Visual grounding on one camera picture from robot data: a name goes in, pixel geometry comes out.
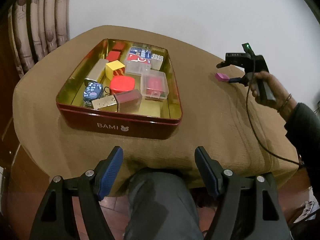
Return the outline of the dark sleeved right forearm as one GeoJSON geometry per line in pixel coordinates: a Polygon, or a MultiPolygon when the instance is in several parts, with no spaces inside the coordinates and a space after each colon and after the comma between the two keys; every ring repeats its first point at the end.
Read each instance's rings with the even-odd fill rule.
{"type": "Polygon", "coordinates": [[[319,118],[304,103],[296,102],[288,92],[277,98],[278,113],[286,121],[286,137],[304,161],[310,182],[319,182],[319,118]]]}

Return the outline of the person right hand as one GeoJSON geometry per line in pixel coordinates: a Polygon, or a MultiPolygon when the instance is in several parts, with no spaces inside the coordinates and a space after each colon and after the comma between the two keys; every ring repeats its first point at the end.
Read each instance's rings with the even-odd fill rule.
{"type": "Polygon", "coordinates": [[[260,99],[261,92],[258,92],[254,85],[250,85],[252,95],[254,96],[257,103],[271,107],[281,113],[284,108],[290,104],[292,95],[284,88],[280,81],[272,74],[262,71],[254,74],[255,81],[262,81],[263,85],[267,84],[269,90],[274,96],[274,100],[265,100],[264,102],[260,99]]]}

